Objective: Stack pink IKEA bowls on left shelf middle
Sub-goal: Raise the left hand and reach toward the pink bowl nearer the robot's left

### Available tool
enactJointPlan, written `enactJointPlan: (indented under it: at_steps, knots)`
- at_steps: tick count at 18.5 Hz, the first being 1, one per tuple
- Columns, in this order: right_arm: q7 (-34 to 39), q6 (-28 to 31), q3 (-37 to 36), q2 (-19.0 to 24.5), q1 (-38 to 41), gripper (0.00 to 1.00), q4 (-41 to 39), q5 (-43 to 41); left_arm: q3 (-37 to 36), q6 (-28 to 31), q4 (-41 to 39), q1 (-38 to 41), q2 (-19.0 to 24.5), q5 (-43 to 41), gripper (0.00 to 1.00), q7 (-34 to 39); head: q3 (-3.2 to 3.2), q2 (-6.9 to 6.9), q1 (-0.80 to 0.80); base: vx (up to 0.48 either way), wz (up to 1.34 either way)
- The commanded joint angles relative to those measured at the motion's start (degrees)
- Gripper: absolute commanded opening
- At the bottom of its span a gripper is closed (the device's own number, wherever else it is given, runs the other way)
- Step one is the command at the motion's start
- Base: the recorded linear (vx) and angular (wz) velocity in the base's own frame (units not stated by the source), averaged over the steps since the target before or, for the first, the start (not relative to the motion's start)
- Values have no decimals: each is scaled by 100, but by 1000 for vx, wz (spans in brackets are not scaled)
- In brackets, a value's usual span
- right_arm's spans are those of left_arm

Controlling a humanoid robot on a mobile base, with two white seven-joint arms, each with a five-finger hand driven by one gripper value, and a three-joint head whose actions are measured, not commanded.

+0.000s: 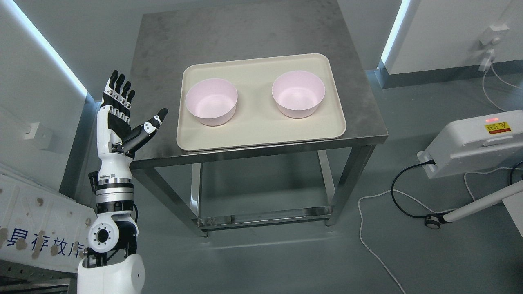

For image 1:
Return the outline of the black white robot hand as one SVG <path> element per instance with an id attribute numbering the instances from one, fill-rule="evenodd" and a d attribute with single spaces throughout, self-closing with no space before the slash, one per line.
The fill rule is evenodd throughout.
<path id="1" fill-rule="evenodd" d="M 168 115 L 168 109 L 163 108 L 146 122 L 131 128 L 130 108 L 135 94 L 125 75 L 114 70 L 104 87 L 96 119 L 97 152 L 101 158 L 116 154 L 134 159 L 136 151 L 155 136 Z"/>

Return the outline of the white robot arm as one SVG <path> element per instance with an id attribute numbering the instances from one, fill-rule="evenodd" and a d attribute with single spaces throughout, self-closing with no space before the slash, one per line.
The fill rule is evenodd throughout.
<path id="1" fill-rule="evenodd" d="M 143 259 L 129 165 L 133 156 L 107 153 L 101 169 L 89 174 L 96 196 L 96 220 L 87 233 L 84 259 L 78 266 L 79 294 L 140 294 L 145 284 Z"/>

